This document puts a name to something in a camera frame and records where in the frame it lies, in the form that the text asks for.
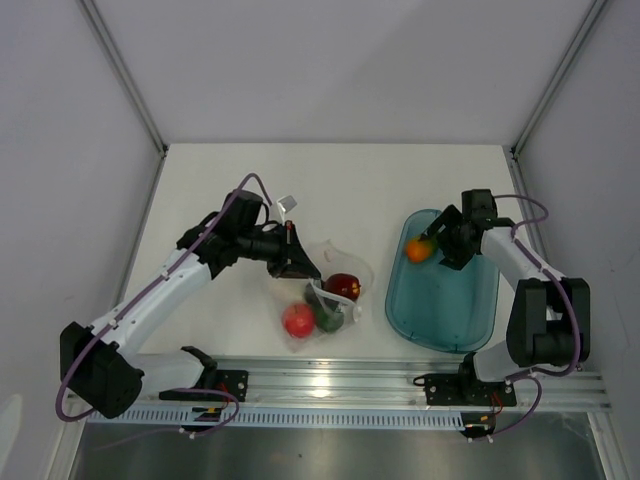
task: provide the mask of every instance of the cable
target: cable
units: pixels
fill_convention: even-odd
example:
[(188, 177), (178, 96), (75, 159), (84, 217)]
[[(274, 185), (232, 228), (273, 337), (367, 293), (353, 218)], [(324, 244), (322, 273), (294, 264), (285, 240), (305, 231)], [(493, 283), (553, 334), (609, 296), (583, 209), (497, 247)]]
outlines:
[[(246, 177), (244, 177), (242, 179), (242, 181), (240, 182), (238, 187), (231, 193), (231, 195), (229, 196), (227, 201), (224, 203), (224, 205), (220, 209), (220, 212), (215, 216), (215, 218), (213, 218), (213, 220), (211, 221), (209, 226), (205, 229), (205, 231), (202, 232), (202, 235), (200, 235), (200, 237), (198, 237), (198, 239), (195, 242), (193, 242), (193, 244), (180, 256), (180, 258), (178, 258), (178, 260), (176, 260), (175, 263), (173, 265), (171, 265), (167, 269), (167, 273), (168, 274), (171, 274), (171, 273), (175, 272), (178, 269), (178, 267), (180, 267), (180, 265), (182, 265), (182, 263), (184, 263), (184, 261), (189, 257), (189, 255), (191, 255), (193, 253), (193, 251), (196, 248), (198, 248), (198, 246), (204, 241), (204, 239), (207, 238), (207, 236), (213, 231), (215, 226), (218, 224), (220, 219), (224, 216), (225, 213), (227, 213), (227, 211), (231, 207), (231, 204), (233, 203), (233, 201), (238, 197), (238, 195), (242, 191), (242, 188), (252, 178), (255, 179), (258, 182), (258, 185), (260, 185), (260, 189), (262, 190), (262, 194), (264, 196), (264, 199), (267, 201), (267, 203), (269, 205), (273, 204), (273, 202), (271, 201), (271, 198), (269, 197), (269, 194), (267, 193), (267, 190), (265, 189), (264, 184), (262, 183), (262, 180), (260, 179), (260, 177), (255, 173), (248, 174)], [(62, 420), (63, 422), (75, 422), (75, 421), (78, 421), (78, 420), (82, 420), (83, 418), (86, 418), (87, 416), (91, 415), (95, 411), (94, 408), (91, 408), (91, 409), (87, 410), (86, 412), (83, 412), (83, 413), (81, 413), (79, 415), (76, 415), (74, 417), (69, 416), (69, 415), (64, 413), (64, 411), (62, 409), (62, 404), (64, 402), (64, 394), (65, 394), (67, 388), (69, 388), (69, 383), (71, 382), (71, 379), (73, 378), (73, 376), (75, 375), (76, 371), (78, 370), (80, 364), (85, 359), (85, 357), (89, 354), (91, 349), (120, 320), (122, 320), (125, 317), (125, 315), (131, 311), (131, 309), (133, 307), (135, 307), (144, 297), (146, 297), (160, 283), (162, 283), (164, 281), (164, 279), (165, 279), (164, 276), (162, 276), (162, 275), (158, 276), (158, 278), (156, 278), (151, 283), (149, 283), (149, 285), (147, 285), (135, 297), (133, 297), (133, 299), (131, 301), (129, 301), (129, 303), (127, 303), (127, 305), (115, 316), (113, 325), (112, 324), (108, 324), (102, 330), (100, 330), (100, 332), (98, 332), (98, 334), (91, 339), (91, 341), (82, 349), (80, 354), (71, 363), (71, 366), (69, 367), (69, 370), (67, 371), (67, 373), (65, 374), (64, 378), (62, 379), (62, 382), (60, 383), (60, 388), (58, 389), (58, 394), (56, 395), (55, 410), (56, 410), (56, 414), (58, 415), (58, 418), (60, 420)]]
[(571, 362), (569, 363), (569, 365), (567, 365), (567, 368), (561, 371), (553, 371), (553, 370), (548, 370), (542, 367), (533, 367), (531, 371), (543, 373), (545, 375), (549, 375), (552, 377), (567, 376), (571, 372), (573, 372), (578, 366), (578, 362), (580, 361), (580, 350), (582, 347), (582, 342), (580, 340), (580, 327), (578, 326), (578, 319), (576, 318), (576, 312), (573, 310), (573, 305), (571, 305), (571, 300), (569, 300), (569, 296), (567, 295), (567, 292), (565, 292), (564, 288), (562, 287), (560, 280), (556, 278), (555, 275), (553, 275), (547, 268), (543, 266), (543, 264), (531, 253), (531, 251), (529, 251), (529, 249), (524, 245), (524, 243), (522, 243), (518, 238), (515, 237), (518, 228), (520, 228), (521, 226), (530, 224), (530, 223), (540, 223), (546, 220), (549, 217), (549, 210), (539, 201), (534, 200), (533, 198), (527, 197), (525, 195), (516, 195), (516, 194), (497, 195), (493, 198), (497, 198), (497, 199), (518, 198), (521, 200), (531, 202), (534, 205), (537, 205), (544, 212), (544, 215), (542, 217), (516, 223), (511, 228), (511, 238), (513, 239), (513, 243), (524, 254), (524, 256), (527, 257), (527, 259), (531, 263), (533, 263), (533, 265), (538, 270), (540, 270), (544, 274), (544, 276), (547, 277), (553, 283), (553, 285), (556, 287), (556, 290), (558, 290), (558, 293), (560, 294), (560, 298), (562, 298), (562, 302), (564, 303), (564, 308), (567, 311), (567, 314), (569, 315), (569, 322), (571, 323), (571, 333), (573, 335), (573, 344), (574, 344), (573, 355), (571, 356)]
[(538, 207), (540, 207), (542, 209), (543, 214), (542, 214), (541, 217), (532, 218), (531, 220), (523, 220), (521, 222), (516, 223), (513, 227), (511, 227), (511, 238), (515, 238), (516, 232), (523, 225), (531, 225), (531, 224), (534, 224), (534, 223), (541, 223), (541, 222), (544, 222), (547, 218), (549, 218), (549, 210), (547, 209), (547, 207), (545, 207), (538, 200), (535, 200), (535, 199), (533, 199), (531, 197), (527, 197), (526, 195), (518, 195), (517, 193), (510, 193), (510, 194), (505, 194), (505, 195), (496, 195), (493, 198), (496, 199), (496, 200), (499, 200), (501, 198), (517, 198), (518, 200), (525, 200), (525, 201), (527, 201), (529, 203), (533, 203), (534, 205), (536, 205), (536, 206), (538, 206)]
[(498, 395), (496, 392), (493, 392), (492, 397), (496, 399), (496, 402), (498, 402), (498, 406), (500, 407), (500, 410), (498, 410), (497, 413), (493, 414), (494, 417), (497, 417), (502, 413), (502, 410), (504, 410), (504, 405), (502, 404), (502, 400), (500, 400), (500, 395)]
[(538, 380), (536, 377), (526, 376), (526, 377), (517, 378), (513, 380), (512, 383), (515, 383), (520, 380), (531, 380), (535, 382), (536, 386), (538, 387), (538, 393), (536, 394), (536, 399), (533, 401), (533, 404), (531, 405), (531, 408), (527, 411), (527, 413), (525, 413), (522, 417), (520, 417), (520, 419), (517, 422), (512, 423), (511, 425), (503, 428), (502, 430), (493, 432), (491, 435), (487, 435), (487, 438), (489, 439), (489, 441), (491, 441), (492, 437), (495, 437), (497, 435), (502, 435), (503, 433), (507, 433), (508, 431), (513, 430), (514, 428), (522, 425), (529, 418), (531, 418), (535, 409), (538, 408), (538, 404), (540, 404), (540, 399), (542, 398), (542, 384), (540, 383), (540, 380)]
[(540, 207), (543, 211), (543, 215), (541, 217), (537, 217), (537, 218), (533, 218), (531, 220), (524, 220), (522, 222), (518, 222), (516, 223), (512, 228), (511, 228), (511, 238), (513, 240), (513, 243), (518, 247), (518, 249), (523, 253), (523, 255), (525, 257), (527, 257), (527, 259), (533, 264), (535, 265), (536, 268), (538, 268), (538, 270), (540, 270), (540, 272), (542, 272), (544, 274), (545, 277), (547, 277), (555, 286), (555, 288), (558, 290), (558, 293), (560, 294), (560, 297), (562, 298), (562, 302), (564, 303), (564, 307), (567, 311), (567, 314), (569, 315), (569, 321), (571, 323), (571, 332), (573, 335), (573, 342), (574, 342), (574, 349), (573, 349), (573, 355), (571, 357), (571, 362), (569, 363), (569, 365), (567, 366), (567, 368), (565, 368), (562, 371), (556, 372), (553, 370), (547, 370), (545, 368), (542, 367), (533, 367), (529, 370), (523, 371), (523, 372), (518, 372), (515, 373), (513, 375), (509, 375), (506, 380), (508, 380), (509, 382), (516, 383), (520, 380), (531, 380), (533, 382), (535, 382), (536, 387), (538, 389), (538, 392), (536, 394), (536, 398), (533, 402), (533, 404), (531, 405), (531, 408), (529, 408), (529, 410), (527, 411), (527, 413), (525, 413), (517, 422), (509, 425), (508, 427), (503, 428), (502, 430), (498, 430), (497, 432), (494, 432), (491, 435), (487, 435), (487, 439), (492, 442), (493, 441), (493, 437), (497, 436), (497, 435), (501, 435), (503, 433), (506, 433), (510, 430), (513, 430), (514, 428), (518, 427), (519, 425), (522, 425), (525, 421), (527, 421), (535, 412), (536, 408), (538, 408), (538, 405), (540, 404), (540, 400), (542, 399), (542, 384), (540, 383), (540, 381), (534, 376), (536, 373), (543, 373), (545, 375), (549, 375), (549, 376), (553, 376), (553, 377), (564, 377), (566, 375), (569, 375), (571, 372), (573, 372), (577, 365), (578, 362), (580, 361), (580, 351), (581, 351), (581, 347), (582, 347), (582, 343), (580, 340), (580, 327), (578, 326), (578, 320), (576, 318), (576, 313), (573, 309), (573, 305), (571, 305), (571, 300), (569, 300), (569, 296), (567, 295), (567, 292), (565, 292), (564, 288), (562, 287), (562, 284), (560, 283), (560, 280), (558, 278), (555, 277), (555, 275), (553, 275), (549, 269), (545, 268), (544, 265), (535, 257), (535, 255), (533, 255), (531, 253), (531, 251), (524, 245), (524, 243), (522, 243), (518, 238), (516, 238), (516, 233), (518, 231), (518, 228), (522, 227), (523, 225), (529, 225), (529, 224), (535, 224), (535, 223), (540, 223), (543, 222), (544, 220), (546, 220), (549, 217), (549, 210), (547, 209), (547, 207), (545, 207), (542, 203), (538, 202), (537, 200), (534, 200), (530, 197), (527, 197), (525, 195), (517, 195), (517, 194), (509, 194), (509, 195), (497, 195), (494, 197), (495, 199), (501, 199), (501, 198), (517, 198), (520, 200), (525, 200), (527, 202), (533, 203), (534, 205), (537, 205), (538, 207)]
[(123, 445), (125, 443), (129, 443), (133, 440), (137, 440), (139, 438), (143, 438), (143, 437), (148, 437), (150, 435), (155, 435), (156, 433), (163, 433), (163, 432), (178, 432), (180, 434), (184, 434), (184, 433), (188, 433), (189, 434), (189, 438), (190, 439), (194, 439), (194, 438), (198, 438), (198, 437), (202, 437), (205, 435), (209, 435), (213, 432), (215, 432), (216, 430), (220, 430), (222, 427), (224, 427), (225, 425), (227, 425), (228, 423), (232, 422), (236, 416), (238, 415), (238, 412), (240, 411), (240, 402), (238, 402), (238, 399), (230, 394), (229, 392), (225, 392), (222, 390), (208, 390), (208, 389), (202, 389), (202, 388), (178, 388), (175, 391), (177, 392), (185, 392), (185, 393), (207, 393), (207, 394), (215, 394), (215, 395), (219, 395), (222, 397), (225, 397), (227, 400), (231, 400), (236, 408), (233, 411), (233, 413), (231, 415), (229, 415), (229, 418), (227, 418), (226, 420), (223, 420), (222, 422), (218, 423), (217, 425), (214, 425), (211, 428), (208, 428), (202, 432), (187, 432), (184, 428), (180, 427), (180, 429), (176, 430), (175, 427), (162, 427), (162, 428), (156, 428), (153, 430), (149, 430), (147, 432), (142, 432), (142, 433), (138, 433), (136, 435), (131, 435), (129, 437), (123, 438), (122, 440), (118, 440), (112, 443), (108, 443), (106, 445), (101, 445), (99, 447), (96, 447), (94, 450), (95, 451), (100, 451), (100, 450), (106, 450), (108, 448), (112, 448), (112, 447), (117, 447), (120, 445)]

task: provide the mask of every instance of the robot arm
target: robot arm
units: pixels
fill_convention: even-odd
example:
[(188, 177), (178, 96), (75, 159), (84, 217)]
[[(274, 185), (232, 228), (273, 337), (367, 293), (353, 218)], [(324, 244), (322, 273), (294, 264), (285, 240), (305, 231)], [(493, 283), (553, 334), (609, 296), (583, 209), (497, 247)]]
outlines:
[[(461, 270), (474, 255), (485, 255), (515, 291), (506, 341), (470, 354), (461, 366), (460, 374), (471, 375), (472, 381), (502, 382), (536, 365), (571, 362), (576, 350), (573, 327), (552, 277), (566, 292), (577, 319), (579, 360), (589, 355), (589, 286), (582, 279), (566, 278), (526, 249), (513, 227), (513, 221), (498, 217), (489, 190), (471, 190), (462, 194), (462, 212), (450, 205), (425, 232), (436, 239), (443, 265)], [(547, 319), (549, 309), (560, 318)]]
[[(207, 376), (215, 372), (215, 362), (193, 347), (171, 354), (137, 355), (178, 305), (239, 258), (266, 262), (275, 278), (320, 278), (292, 222), (269, 222), (272, 228), (266, 231), (264, 225), (256, 225), (262, 206), (260, 196), (241, 191), (208, 234), (207, 225), (218, 212), (183, 235), (153, 277), (162, 281), (150, 282), (151, 288), (137, 292), (89, 327), (74, 322), (65, 328), (60, 336), (62, 378), (98, 332), (108, 330), (73, 374), (69, 387), (107, 418), (122, 414), (139, 395), (194, 385), (206, 387)], [(206, 237), (189, 252), (202, 235)], [(181, 263), (172, 270), (179, 259)]]

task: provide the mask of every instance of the white table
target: white table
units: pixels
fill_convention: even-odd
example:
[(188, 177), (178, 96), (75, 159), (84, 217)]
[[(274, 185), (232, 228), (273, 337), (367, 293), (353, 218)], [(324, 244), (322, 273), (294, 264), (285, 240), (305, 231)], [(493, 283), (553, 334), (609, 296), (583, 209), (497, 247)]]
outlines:
[[(503, 150), (472, 145), (175, 144), (144, 229), (130, 290), (147, 281), (175, 242), (249, 172), (258, 173), (273, 199), (293, 195), (291, 219), (303, 243), (331, 239), (366, 260), (375, 273), (362, 298), (360, 322), (327, 341), (292, 354), (264, 288), (261, 262), (240, 260), (185, 301), (145, 343), (143, 353), (194, 345), (216, 356), (453, 358), (404, 340), (385, 312), (389, 275), (405, 219), (423, 208), (460, 206), (460, 194), (490, 188), (513, 193)], [(256, 184), (249, 189), (259, 192)], [(520, 220), (515, 200), (500, 201), (501, 216)], [(494, 335), (504, 339), (513, 292), (501, 279)]]

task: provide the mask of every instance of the transparent blue tray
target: transparent blue tray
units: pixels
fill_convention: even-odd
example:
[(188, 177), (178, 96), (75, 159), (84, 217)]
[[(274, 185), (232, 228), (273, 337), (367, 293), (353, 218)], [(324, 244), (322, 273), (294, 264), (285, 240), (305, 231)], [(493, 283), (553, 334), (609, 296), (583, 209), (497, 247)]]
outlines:
[(423, 347), (472, 352), (493, 334), (500, 274), (481, 255), (461, 271), (440, 265), (440, 250), (422, 263), (410, 263), (404, 254), (407, 240), (420, 235), (439, 214), (420, 210), (404, 224), (387, 290), (387, 319), (400, 335)]

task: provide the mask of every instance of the gray wall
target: gray wall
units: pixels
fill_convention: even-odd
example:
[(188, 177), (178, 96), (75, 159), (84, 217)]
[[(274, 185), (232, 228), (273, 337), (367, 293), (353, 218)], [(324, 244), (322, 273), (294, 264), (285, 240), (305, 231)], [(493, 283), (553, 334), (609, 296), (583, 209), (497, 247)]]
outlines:
[(591, 359), (640, 474), (640, 3), (611, 3), (522, 166), (552, 259), (591, 284)]
[(71, 0), (3, 2), (0, 112), (0, 405), (24, 397), (2, 478), (26, 480), (60, 427), (60, 331), (114, 297), (157, 158)]
[(501, 145), (591, 0), (98, 3), (171, 143)]

